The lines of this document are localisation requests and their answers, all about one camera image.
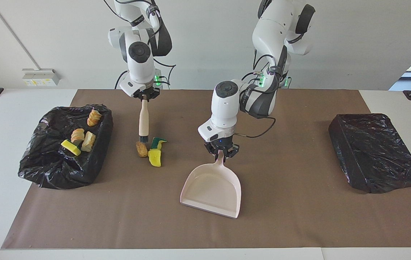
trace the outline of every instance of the black cable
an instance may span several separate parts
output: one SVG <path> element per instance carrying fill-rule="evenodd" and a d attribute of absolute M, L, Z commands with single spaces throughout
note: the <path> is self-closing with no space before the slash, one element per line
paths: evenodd
<path fill-rule="evenodd" d="M 118 77 L 118 79 L 117 79 L 117 81 L 116 81 L 116 86 L 114 87 L 114 89 L 117 89 L 118 82 L 120 81 L 120 78 L 121 78 L 125 73 L 127 73 L 127 72 L 128 72 L 128 70 L 126 70 L 126 71 L 124 71 L 124 72 L 122 72 L 122 73 L 120 74 L 120 76 Z"/>
<path fill-rule="evenodd" d="M 113 14 L 115 14 L 117 17 L 121 18 L 122 20 L 130 23 L 129 20 L 124 19 L 122 16 L 120 16 L 120 15 L 118 15 L 116 12 L 114 12 L 114 10 L 111 8 L 111 6 L 108 4 L 108 2 L 106 2 L 106 0 L 103 0 L 103 1 L 104 1 L 104 3 L 108 6 L 108 8 L 111 10 L 111 12 L 113 12 Z"/>
<path fill-rule="evenodd" d="M 263 68 L 260 69 L 260 71 L 263 71 L 263 69 L 265 69 L 265 68 L 268 66 L 268 64 L 270 64 L 270 62 L 267 62 L 267 63 L 265 64 L 265 66 L 263 66 Z"/>
<path fill-rule="evenodd" d="M 276 73 L 276 74 L 278 74 L 278 75 L 280 76 L 279 83 L 283 82 L 283 80 L 284 80 L 283 76 L 282 76 L 281 74 L 279 74 L 278 72 L 275 72 L 275 73 Z"/>
<path fill-rule="evenodd" d="M 274 117 L 263 117 L 263 118 L 268 118 L 269 120 L 273 120 L 273 123 L 270 125 L 270 127 L 268 127 L 268 129 L 266 129 L 263 133 L 261 133 L 260 135 L 255 135 L 255 136 L 248 136 L 248 135 L 243 135 L 243 134 L 239 134 L 239 133 L 234 133 L 234 135 L 238 135 L 241 136 L 243 138 L 259 138 L 262 135 L 266 134 L 268 131 L 270 131 L 270 129 L 273 127 L 273 125 L 276 123 L 276 118 Z"/>
<path fill-rule="evenodd" d="M 264 57 L 270 57 L 270 58 L 272 58 L 273 61 L 274 61 L 274 63 L 276 64 L 276 59 L 275 59 L 272 55 L 270 55 L 270 54 L 265 54 L 265 55 L 260 56 L 260 58 L 257 60 L 257 63 L 254 64 L 254 67 L 253 67 L 252 69 L 255 69 L 255 67 L 257 67 L 257 65 L 259 64 L 259 61 L 260 61 L 262 58 L 264 58 Z"/>
<path fill-rule="evenodd" d="M 252 75 L 252 74 L 254 74 L 254 72 L 249 72 L 249 73 L 245 74 L 244 77 L 242 77 L 241 80 L 243 81 L 247 76 Z"/>
<path fill-rule="evenodd" d="M 165 82 L 165 81 L 154 81 L 154 83 L 165 83 L 165 84 L 168 84 L 168 83 Z"/>
<path fill-rule="evenodd" d="M 129 1 L 125 1 L 125 2 L 121 2 L 121 1 L 119 1 L 119 0 L 115 0 L 116 2 L 118 2 L 119 4 L 122 4 L 122 5 L 124 5 L 124 4 L 130 4 L 130 3 L 134 3 L 134 2 L 145 2 L 145 3 L 148 3 L 149 5 L 152 5 L 152 3 L 150 3 L 150 2 L 148 2 L 148 1 L 146 1 L 146 0 L 129 0 Z"/>
<path fill-rule="evenodd" d="M 151 41 L 151 39 L 153 38 L 153 37 L 155 37 L 156 36 L 156 34 L 157 33 L 159 33 L 159 31 L 161 30 L 161 28 L 162 28 L 162 26 L 164 26 L 164 21 L 162 20 L 162 18 L 161 18 L 161 16 L 160 15 L 158 15 L 157 13 L 155 13 L 156 14 L 156 16 L 157 16 L 157 19 L 159 20 L 159 28 L 157 29 L 157 31 L 156 32 L 154 32 L 154 34 L 153 35 L 151 35 L 151 37 L 149 37 L 149 39 L 148 39 L 148 45 L 149 45 L 149 43 L 150 43 L 150 41 Z"/>
<path fill-rule="evenodd" d="M 176 66 L 176 64 L 175 64 L 175 65 L 167 65 L 167 64 L 163 64 L 163 63 L 159 62 L 159 61 L 158 61 L 158 60 L 156 60 L 156 59 L 154 59 L 154 61 L 155 61 L 155 62 L 157 62 L 159 65 L 162 65 L 162 66 L 168 66 L 168 67 L 170 67 L 170 68 L 173 68 L 173 67 L 175 67 L 175 66 Z"/>
<path fill-rule="evenodd" d="M 257 92 L 257 93 L 262 93 L 262 94 L 273 94 L 273 93 L 275 93 L 277 90 L 278 90 L 278 88 L 275 88 L 274 90 L 269 91 L 269 92 L 267 92 L 267 91 L 260 91 L 260 90 L 256 90 L 256 89 L 251 89 L 250 91 L 255 91 L 255 92 Z"/>
<path fill-rule="evenodd" d="M 257 49 L 254 49 L 254 61 L 252 62 L 252 66 L 255 66 L 255 59 L 257 58 Z"/>
<path fill-rule="evenodd" d="M 123 18 L 122 16 L 120 16 L 120 15 L 118 15 L 116 12 L 114 12 L 114 10 L 111 8 L 111 6 L 108 4 L 108 2 L 106 2 L 106 0 L 103 0 L 103 1 L 104 1 L 104 3 L 106 4 L 106 6 L 111 10 L 111 12 L 113 12 L 114 15 L 116 15 L 117 17 L 121 18 L 122 20 L 130 23 L 129 20 Z M 154 4 L 154 1 L 153 1 L 153 3 L 150 3 L 150 2 L 145 1 L 145 0 L 130 0 L 130 1 L 126 1 L 126 2 L 120 2 L 120 1 L 118 1 L 118 0 L 115 0 L 115 1 L 118 2 L 118 3 L 120 3 L 120 4 L 129 4 L 129 3 L 134 3 L 134 2 L 145 2 L 145 3 L 148 3 L 148 4 L 150 4 L 150 5 L 153 5 L 153 4 Z M 149 37 L 148 43 L 147 43 L 148 45 L 149 45 L 151 39 L 156 36 L 156 34 L 161 30 L 162 26 L 164 25 L 164 22 L 162 21 L 161 16 L 158 15 L 157 13 L 155 13 L 155 14 L 156 14 L 156 16 L 157 16 L 157 19 L 159 20 L 159 28 L 157 29 L 157 31 L 156 31 L 153 35 L 151 35 L 151 37 Z"/>
<path fill-rule="evenodd" d="M 169 72 L 169 76 L 167 77 L 167 82 L 169 83 L 168 85 L 170 86 L 170 76 L 171 76 L 171 74 L 172 74 L 173 69 L 176 67 L 176 64 L 175 64 L 175 65 L 167 65 L 167 64 L 163 64 L 163 63 L 159 62 L 159 61 L 156 60 L 156 59 L 154 59 L 154 61 L 157 62 L 157 63 L 158 63 L 159 65 L 161 65 L 161 66 L 166 66 L 166 67 L 168 67 L 168 68 L 171 68 L 171 69 L 170 69 L 170 72 Z"/>
<path fill-rule="evenodd" d="M 166 76 L 159 76 L 159 79 L 165 79 L 165 80 L 167 80 L 167 83 L 170 85 L 170 83 L 169 83 L 169 81 L 168 81 L 168 78 L 167 78 Z"/>
<path fill-rule="evenodd" d="M 260 79 L 260 78 L 255 78 L 255 79 L 251 79 L 251 80 L 249 80 L 249 82 L 247 82 L 247 83 L 250 83 L 250 81 L 256 81 L 257 79 Z"/>

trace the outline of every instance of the yellow sponge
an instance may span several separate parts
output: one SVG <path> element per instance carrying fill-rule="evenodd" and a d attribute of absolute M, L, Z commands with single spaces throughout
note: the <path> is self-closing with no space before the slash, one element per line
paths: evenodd
<path fill-rule="evenodd" d="M 75 146 L 73 143 L 70 142 L 70 140 L 64 140 L 61 143 L 61 146 L 68 149 L 71 153 L 73 153 L 75 156 L 80 155 L 80 150 L 77 146 Z"/>
<path fill-rule="evenodd" d="M 161 150 L 149 150 L 148 151 L 149 162 L 154 167 L 161 166 Z"/>

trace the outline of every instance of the wall socket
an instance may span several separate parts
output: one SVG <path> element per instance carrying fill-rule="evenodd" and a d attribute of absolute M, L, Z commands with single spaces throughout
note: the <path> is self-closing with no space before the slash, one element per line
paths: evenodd
<path fill-rule="evenodd" d="M 60 82 L 53 69 L 23 69 L 22 80 L 28 87 L 56 87 Z"/>

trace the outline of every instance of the bread piece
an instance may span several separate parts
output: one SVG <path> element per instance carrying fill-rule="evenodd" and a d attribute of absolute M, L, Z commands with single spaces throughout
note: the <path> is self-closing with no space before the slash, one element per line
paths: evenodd
<path fill-rule="evenodd" d="M 98 125 L 99 120 L 91 119 L 90 117 L 87 118 L 87 125 L 88 126 L 95 126 Z"/>
<path fill-rule="evenodd" d="M 88 115 L 87 125 L 88 126 L 95 126 L 98 125 L 98 122 L 101 119 L 101 114 L 95 109 L 92 109 L 90 115 Z"/>
<path fill-rule="evenodd" d="M 85 135 L 84 135 L 84 130 L 83 128 L 77 128 L 72 132 L 72 135 L 70 135 L 70 141 L 71 143 L 73 143 L 76 146 L 79 146 L 80 143 L 83 142 L 83 140 L 85 139 Z"/>
<path fill-rule="evenodd" d="M 87 133 L 85 134 L 85 140 L 83 140 L 83 143 L 82 143 L 81 150 L 85 152 L 91 151 L 95 140 L 96 140 L 96 135 L 94 135 L 90 131 L 87 131 Z"/>
<path fill-rule="evenodd" d="M 136 142 L 135 146 L 137 147 L 138 156 L 140 156 L 141 158 L 148 156 L 148 149 L 146 148 L 146 144 Z"/>

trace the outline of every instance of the white table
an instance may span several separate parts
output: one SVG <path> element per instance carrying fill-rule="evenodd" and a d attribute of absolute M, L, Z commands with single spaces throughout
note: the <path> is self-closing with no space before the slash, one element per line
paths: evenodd
<path fill-rule="evenodd" d="M 0 247 L 29 189 L 18 163 L 38 120 L 69 106 L 76 90 L 5 90 L 0 97 Z M 360 91 L 372 113 L 388 115 L 411 152 L 411 101 L 401 92 Z M 0 259 L 411 259 L 411 248 L 210 250 L 0 250 Z"/>

